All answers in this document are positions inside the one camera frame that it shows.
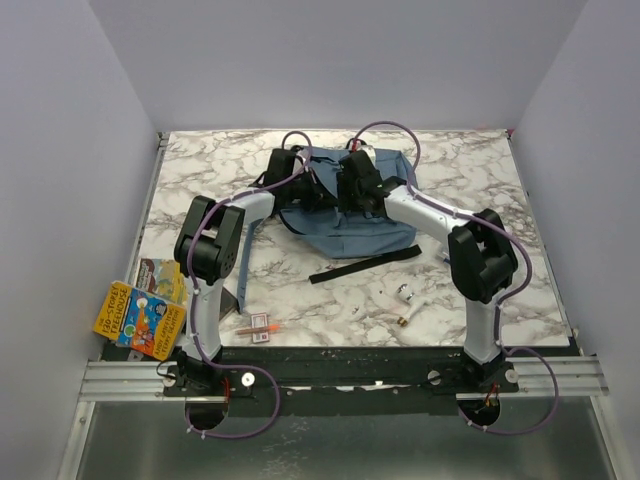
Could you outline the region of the blue student backpack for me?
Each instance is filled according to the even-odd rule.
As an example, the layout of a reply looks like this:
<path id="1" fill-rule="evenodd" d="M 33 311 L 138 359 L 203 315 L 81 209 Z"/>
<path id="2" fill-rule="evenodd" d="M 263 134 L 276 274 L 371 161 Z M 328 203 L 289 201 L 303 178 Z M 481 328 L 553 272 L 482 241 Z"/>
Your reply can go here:
<path id="1" fill-rule="evenodd" d="M 293 172 L 293 153 L 289 150 L 272 151 L 267 170 L 252 186 L 266 186 L 284 179 Z M 338 273 L 323 273 L 310 277 L 311 283 L 328 281 L 395 260 L 411 258 L 420 250 L 411 247 L 416 229 L 406 224 L 365 213 L 355 202 L 345 198 L 352 193 L 341 179 L 340 160 L 351 153 L 346 149 L 314 147 L 310 172 L 279 187 L 275 210 L 283 225 L 307 244 L 331 259 L 373 257 L 347 267 L 338 268 Z M 413 167 L 398 150 L 373 149 L 373 160 L 381 180 L 397 177 L 408 180 Z M 246 305 L 246 290 L 249 260 L 255 230 L 263 222 L 257 219 L 248 225 L 241 257 L 236 297 L 238 311 L 243 313 Z"/>

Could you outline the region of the dark red notebook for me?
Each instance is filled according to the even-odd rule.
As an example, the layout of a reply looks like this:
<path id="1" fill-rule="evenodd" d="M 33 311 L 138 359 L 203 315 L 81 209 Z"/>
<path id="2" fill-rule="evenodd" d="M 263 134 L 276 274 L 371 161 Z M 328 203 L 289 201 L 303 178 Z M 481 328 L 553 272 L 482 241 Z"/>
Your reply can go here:
<path id="1" fill-rule="evenodd" d="M 221 291 L 219 321 L 222 322 L 230 314 L 238 312 L 238 308 L 239 303 L 237 298 L 226 287 L 224 287 Z"/>

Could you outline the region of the small white red card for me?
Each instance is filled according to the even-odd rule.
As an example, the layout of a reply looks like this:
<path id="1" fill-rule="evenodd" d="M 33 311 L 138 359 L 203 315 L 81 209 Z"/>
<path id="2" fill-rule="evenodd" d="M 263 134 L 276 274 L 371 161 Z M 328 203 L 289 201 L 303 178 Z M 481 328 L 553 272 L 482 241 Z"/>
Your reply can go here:
<path id="1" fill-rule="evenodd" d="M 252 314 L 251 327 L 254 329 L 254 332 L 251 334 L 253 344 L 266 343 L 269 341 L 269 319 L 266 313 Z"/>

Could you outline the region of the orange pencil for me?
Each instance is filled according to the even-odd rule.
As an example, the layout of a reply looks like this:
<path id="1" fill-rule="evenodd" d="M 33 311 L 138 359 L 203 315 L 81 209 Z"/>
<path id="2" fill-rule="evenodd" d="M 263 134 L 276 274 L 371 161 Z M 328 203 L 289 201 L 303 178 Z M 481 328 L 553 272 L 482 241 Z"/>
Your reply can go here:
<path id="1" fill-rule="evenodd" d="M 260 326 L 260 327 L 238 329 L 235 331 L 235 333 L 237 335 L 253 335 L 253 334 L 259 334 L 259 333 L 276 332 L 280 329 L 281 329 L 281 325 L 276 324 L 276 325 L 266 325 L 266 326 Z"/>

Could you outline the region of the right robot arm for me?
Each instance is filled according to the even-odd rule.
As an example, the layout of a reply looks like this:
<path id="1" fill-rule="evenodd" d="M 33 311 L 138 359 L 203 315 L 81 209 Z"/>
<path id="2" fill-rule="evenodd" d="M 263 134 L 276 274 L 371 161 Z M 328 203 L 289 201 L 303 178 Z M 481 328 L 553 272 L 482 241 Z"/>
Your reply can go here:
<path id="1" fill-rule="evenodd" d="M 492 364 L 499 355 L 498 294 L 512 282 L 518 261 L 499 215 L 458 210 L 428 197 L 409 180 L 383 179 L 365 150 L 348 154 L 337 173 L 339 205 L 407 224 L 446 247 L 451 279 L 465 298 L 466 338 L 470 361 L 460 379 L 480 392 L 496 380 Z"/>

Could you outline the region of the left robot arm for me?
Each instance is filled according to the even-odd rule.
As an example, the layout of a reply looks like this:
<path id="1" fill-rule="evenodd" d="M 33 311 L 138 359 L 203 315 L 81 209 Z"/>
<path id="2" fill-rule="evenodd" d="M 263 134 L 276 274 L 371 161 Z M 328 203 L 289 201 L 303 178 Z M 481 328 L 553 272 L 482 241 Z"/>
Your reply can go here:
<path id="1" fill-rule="evenodd" d="M 311 149 L 276 149 L 275 160 L 300 162 L 301 167 L 271 185 L 250 187 L 227 199 L 213 200 L 199 195 L 187 210 L 174 246 L 174 260 L 190 282 L 185 343 L 186 355 L 198 358 L 188 370 L 187 382 L 201 395 L 214 393 L 222 372 L 214 359 L 222 349 L 219 314 L 225 279 L 238 260 L 245 226 L 263 220 L 274 211 L 273 191 L 309 169 Z"/>

